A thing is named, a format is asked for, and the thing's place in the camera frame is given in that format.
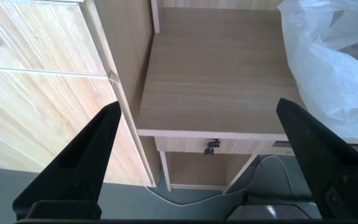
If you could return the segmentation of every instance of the cabinet drawer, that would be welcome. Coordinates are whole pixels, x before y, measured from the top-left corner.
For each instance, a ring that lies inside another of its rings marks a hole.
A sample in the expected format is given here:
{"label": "cabinet drawer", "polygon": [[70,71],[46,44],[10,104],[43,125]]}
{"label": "cabinet drawer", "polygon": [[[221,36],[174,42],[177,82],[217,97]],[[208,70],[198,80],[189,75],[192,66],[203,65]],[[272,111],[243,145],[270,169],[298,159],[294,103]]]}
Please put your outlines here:
{"label": "cabinet drawer", "polygon": [[73,2],[0,1],[0,67],[105,74]]}
{"label": "cabinet drawer", "polygon": [[[39,171],[17,164],[21,161],[17,158],[30,158],[44,168],[102,107],[114,101],[107,77],[0,71],[0,140],[7,145],[4,149],[18,152],[4,152],[0,143],[0,160],[6,161],[0,166]],[[123,117],[104,181],[151,185]]]}
{"label": "cabinet drawer", "polygon": [[[158,151],[167,152],[204,152],[209,142],[214,139],[206,138],[176,138],[155,137]],[[266,149],[274,141],[261,141],[249,139],[220,139],[220,147],[214,148],[217,154],[253,154]]]}

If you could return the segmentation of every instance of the black handle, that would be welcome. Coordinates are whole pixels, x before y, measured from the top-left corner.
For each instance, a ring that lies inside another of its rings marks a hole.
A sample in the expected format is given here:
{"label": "black handle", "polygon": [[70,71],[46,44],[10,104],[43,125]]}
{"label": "black handle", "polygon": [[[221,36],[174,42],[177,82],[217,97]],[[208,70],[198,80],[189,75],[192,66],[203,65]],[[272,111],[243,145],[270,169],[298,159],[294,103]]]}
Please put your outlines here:
{"label": "black handle", "polygon": [[221,141],[219,139],[215,139],[213,142],[209,142],[207,144],[207,148],[204,150],[204,156],[206,155],[214,155],[214,148],[221,147]]}

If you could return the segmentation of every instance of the nightstand drawer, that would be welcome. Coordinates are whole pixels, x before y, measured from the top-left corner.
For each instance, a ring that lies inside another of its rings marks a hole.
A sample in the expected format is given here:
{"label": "nightstand drawer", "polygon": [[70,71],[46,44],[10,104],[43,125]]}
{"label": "nightstand drawer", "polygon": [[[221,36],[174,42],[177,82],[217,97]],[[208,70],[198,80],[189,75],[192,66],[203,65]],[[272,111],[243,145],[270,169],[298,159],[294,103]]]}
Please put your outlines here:
{"label": "nightstand drawer", "polygon": [[0,67],[105,75],[74,2],[0,1]]}
{"label": "nightstand drawer", "polygon": [[[201,152],[216,142],[208,138],[155,137],[158,151]],[[269,148],[274,141],[249,139],[219,139],[219,147],[212,147],[214,154],[253,154]]]}

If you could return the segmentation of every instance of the gray floor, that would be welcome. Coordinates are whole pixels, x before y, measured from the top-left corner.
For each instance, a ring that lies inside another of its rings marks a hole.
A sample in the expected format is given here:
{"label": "gray floor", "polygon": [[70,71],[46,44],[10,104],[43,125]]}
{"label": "gray floor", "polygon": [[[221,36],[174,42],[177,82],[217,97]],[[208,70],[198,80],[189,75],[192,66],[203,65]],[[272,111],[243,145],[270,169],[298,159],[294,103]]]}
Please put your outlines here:
{"label": "gray floor", "polygon": [[[297,197],[310,197],[310,191],[295,158],[283,156],[280,158],[288,170]],[[248,184],[254,172],[255,167],[247,169],[232,191]],[[15,215],[11,210],[12,201],[36,176],[37,174],[29,172],[0,170],[0,223],[15,221]],[[158,188],[154,191],[176,203],[190,203],[219,194],[212,190],[174,189],[168,192],[163,175],[161,177]],[[274,158],[267,159],[256,170],[248,190],[266,197],[294,197],[283,167]],[[217,197],[189,207],[176,207],[152,195],[144,187],[119,184],[104,184],[99,198],[99,205],[103,210],[102,218],[123,219],[222,219],[241,202],[242,194],[238,193]],[[315,206],[306,204],[302,209],[312,213],[312,217],[318,217]]]}

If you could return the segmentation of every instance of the wood grain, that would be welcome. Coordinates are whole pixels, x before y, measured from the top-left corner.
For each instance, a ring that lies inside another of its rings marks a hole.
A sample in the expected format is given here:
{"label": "wood grain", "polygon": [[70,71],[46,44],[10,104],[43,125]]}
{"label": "wood grain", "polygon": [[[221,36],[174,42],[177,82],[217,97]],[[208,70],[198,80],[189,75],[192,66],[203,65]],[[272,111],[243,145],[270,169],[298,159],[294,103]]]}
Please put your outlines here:
{"label": "wood grain", "polygon": [[258,154],[226,157],[227,187],[223,189],[224,194],[233,186],[234,183],[236,183],[237,179],[251,165],[257,156]]}
{"label": "wood grain", "polygon": [[172,164],[171,155],[170,154],[166,155],[165,152],[160,152],[160,157],[161,157],[162,171],[163,171],[164,177],[165,177],[165,184],[167,185],[167,190],[170,192],[171,191],[171,180],[169,177],[169,170],[170,170],[170,165]]}
{"label": "wood grain", "polygon": [[[0,139],[45,167],[114,101],[107,77],[0,72]],[[105,181],[151,185],[125,119],[121,119]]]}
{"label": "wood grain", "polygon": [[[209,142],[214,139],[205,138],[173,138],[155,137],[158,151],[198,152],[204,153]],[[272,146],[274,141],[220,139],[220,147],[214,148],[217,154],[253,154]]]}
{"label": "wood grain", "polygon": [[171,188],[226,191],[256,155],[160,152],[167,160]]}
{"label": "wood grain", "polygon": [[164,7],[277,10],[283,0],[163,0]]}
{"label": "wood grain", "polygon": [[95,1],[108,42],[112,62],[117,69],[134,122],[140,101],[153,37],[149,1]]}
{"label": "wood grain", "polygon": [[0,169],[40,172],[43,167],[0,140]]}
{"label": "wood grain", "polygon": [[0,1],[0,67],[106,76],[73,2]]}
{"label": "wood grain", "polygon": [[279,12],[167,8],[164,16],[138,129],[284,135],[279,99],[303,103],[287,66]]}
{"label": "wood grain", "polygon": [[163,17],[162,17],[163,1],[162,0],[150,0],[150,3],[152,5],[154,32],[156,34],[159,34],[162,30],[160,21],[163,20]]}
{"label": "wood grain", "polygon": [[200,153],[165,152],[171,156],[169,178],[171,184],[226,186],[225,155],[203,156]]}
{"label": "wood grain", "polygon": [[113,88],[121,104],[129,131],[156,186],[160,159],[152,147],[142,146],[136,131],[140,101],[149,59],[153,27],[148,1],[86,1],[81,5],[86,21],[102,55],[102,61],[114,74]]}

